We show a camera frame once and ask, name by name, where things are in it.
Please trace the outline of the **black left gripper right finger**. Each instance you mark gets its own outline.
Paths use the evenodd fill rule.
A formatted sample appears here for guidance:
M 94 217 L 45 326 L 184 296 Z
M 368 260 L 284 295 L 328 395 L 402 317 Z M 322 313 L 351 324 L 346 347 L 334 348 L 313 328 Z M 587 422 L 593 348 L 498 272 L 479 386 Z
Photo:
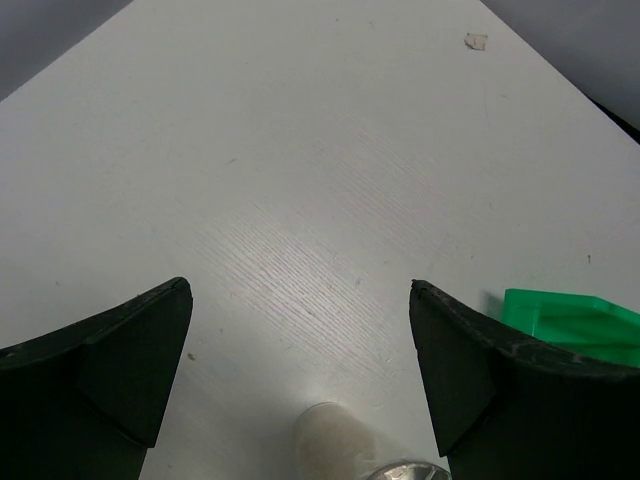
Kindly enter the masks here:
M 635 479 L 639 365 L 541 341 L 416 280 L 409 316 L 456 479 Z

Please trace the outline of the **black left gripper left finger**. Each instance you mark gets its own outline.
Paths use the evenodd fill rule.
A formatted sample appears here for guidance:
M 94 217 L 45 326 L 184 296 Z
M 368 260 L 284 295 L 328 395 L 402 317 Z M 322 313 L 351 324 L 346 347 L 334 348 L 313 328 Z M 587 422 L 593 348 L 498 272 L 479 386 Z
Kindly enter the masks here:
M 155 447 L 193 310 L 176 277 L 1 351 L 4 479 L 136 479 Z

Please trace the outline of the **white powder shaker jar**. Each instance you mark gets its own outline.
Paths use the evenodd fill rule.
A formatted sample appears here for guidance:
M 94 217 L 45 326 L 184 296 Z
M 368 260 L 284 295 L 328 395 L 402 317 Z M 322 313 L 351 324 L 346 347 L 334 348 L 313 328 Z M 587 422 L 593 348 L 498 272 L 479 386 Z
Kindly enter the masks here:
M 320 403 L 301 414 L 294 427 L 299 479 L 449 479 L 448 470 L 409 453 L 381 430 L 336 403 Z

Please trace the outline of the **green three-compartment plastic bin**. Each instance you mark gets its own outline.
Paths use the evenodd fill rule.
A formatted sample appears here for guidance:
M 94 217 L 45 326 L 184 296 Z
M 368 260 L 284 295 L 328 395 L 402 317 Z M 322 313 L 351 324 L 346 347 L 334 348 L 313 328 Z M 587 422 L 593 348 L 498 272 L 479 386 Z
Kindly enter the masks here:
M 595 296 L 508 289 L 501 322 L 598 360 L 639 365 L 639 314 Z

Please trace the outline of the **small tape scrap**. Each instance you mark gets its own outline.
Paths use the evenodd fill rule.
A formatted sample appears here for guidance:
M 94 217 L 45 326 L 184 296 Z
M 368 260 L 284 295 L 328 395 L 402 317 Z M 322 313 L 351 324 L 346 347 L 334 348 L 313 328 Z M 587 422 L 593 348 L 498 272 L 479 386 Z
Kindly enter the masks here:
M 467 33 L 464 38 L 465 46 L 474 51 L 485 51 L 488 42 L 486 34 Z

